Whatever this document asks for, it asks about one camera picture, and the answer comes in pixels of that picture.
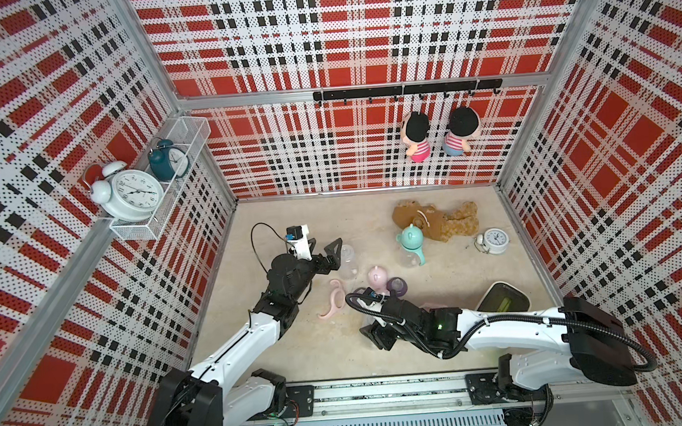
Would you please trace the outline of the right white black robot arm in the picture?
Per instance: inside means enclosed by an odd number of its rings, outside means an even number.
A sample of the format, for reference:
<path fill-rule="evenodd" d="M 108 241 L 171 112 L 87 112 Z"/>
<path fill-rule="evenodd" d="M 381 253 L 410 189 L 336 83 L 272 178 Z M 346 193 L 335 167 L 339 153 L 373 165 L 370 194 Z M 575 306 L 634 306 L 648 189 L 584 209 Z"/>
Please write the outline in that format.
<path fill-rule="evenodd" d="M 582 379 L 632 387 L 640 373 L 657 368 L 654 355 L 625 335 L 616 317 L 579 297 L 522 313 L 423 309 L 403 298 L 357 292 L 346 303 L 373 318 L 361 332 L 381 350 L 402 340 L 436 359 L 451 360 L 465 351 L 505 349 L 496 380 L 502 389 L 536 391 Z"/>

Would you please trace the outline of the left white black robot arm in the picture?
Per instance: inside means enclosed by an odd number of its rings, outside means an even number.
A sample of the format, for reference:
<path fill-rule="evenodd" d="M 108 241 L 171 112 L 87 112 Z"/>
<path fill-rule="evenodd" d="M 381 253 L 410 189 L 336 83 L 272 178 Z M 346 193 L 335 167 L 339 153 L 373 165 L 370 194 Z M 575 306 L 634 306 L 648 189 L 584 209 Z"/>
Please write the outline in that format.
<path fill-rule="evenodd" d="M 298 249 L 278 255 L 267 289 L 235 336 L 189 370 L 173 369 L 160 380 L 146 426 L 240 426 L 258 414 L 282 413 L 285 378 L 246 371 L 293 325 L 314 278 L 340 269 L 342 246 L 336 239 L 317 255 Z"/>

